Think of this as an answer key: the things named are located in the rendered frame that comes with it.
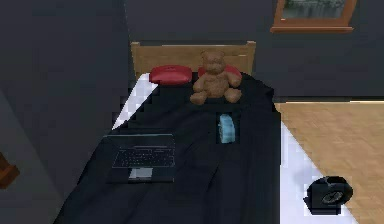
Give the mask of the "wooden bed white mattress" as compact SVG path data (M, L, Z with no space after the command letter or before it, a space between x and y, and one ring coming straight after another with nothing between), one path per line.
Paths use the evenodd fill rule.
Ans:
M192 70L192 86L198 79L198 69L203 66L202 53L219 51L224 53L226 65L237 68L241 78L252 76L252 66L256 45L248 42L243 45L163 45L143 46L133 43L131 52L136 75L136 85L122 108L111 131L129 120L159 86L149 81L151 70L164 65L181 65ZM324 177L298 145L292 134L281 121L281 160L280 160L280 224L357 224L347 208L341 206L339 215L312 215L303 201L309 185Z

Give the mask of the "black laptop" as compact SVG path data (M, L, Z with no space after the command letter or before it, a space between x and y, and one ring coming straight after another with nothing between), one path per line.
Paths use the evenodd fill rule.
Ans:
M172 183L175 142L172 134L107 135L114 157L107 181L116 184Z

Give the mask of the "black blanket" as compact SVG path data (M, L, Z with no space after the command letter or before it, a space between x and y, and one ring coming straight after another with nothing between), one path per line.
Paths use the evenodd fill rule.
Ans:
M107 135L172 134L172 183L107 181L114 152L105 135L53 224L280 224L281 121L273 90L246 75L236 104L189 98L191 84L159 86ZM222 144L228 114L236 141Z

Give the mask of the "red pillow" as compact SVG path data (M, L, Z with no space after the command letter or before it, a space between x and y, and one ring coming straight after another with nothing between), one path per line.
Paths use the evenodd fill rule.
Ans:
M192 80L192 70L181 65L158 66L151 70L149 81L158 85L182 85Z
M240 71L229 65L224 64L205 64L198 69L198 78L206 81L240 79Z

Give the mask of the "brown teddy bear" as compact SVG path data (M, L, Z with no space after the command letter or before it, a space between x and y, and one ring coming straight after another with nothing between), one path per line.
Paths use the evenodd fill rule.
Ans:
M202 62L205 73L194 83L190 101L195 105L203 105L208 98L224 97L229 103L238 102L242 96L238 89L242 78L225 70L224 53L205 51L202 53Z

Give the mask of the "brown wooden furniture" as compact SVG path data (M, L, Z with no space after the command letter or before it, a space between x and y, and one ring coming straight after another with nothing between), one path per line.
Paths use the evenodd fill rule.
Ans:
M11 165L0 152L0 189L6 189L19 175L17 166Z

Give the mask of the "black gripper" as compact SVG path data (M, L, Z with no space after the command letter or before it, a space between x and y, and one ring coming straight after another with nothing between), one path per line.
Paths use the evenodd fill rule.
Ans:
M341 176L324 176L306 190L304 203L312 215L339 215L341 206L353 196L353 188Z

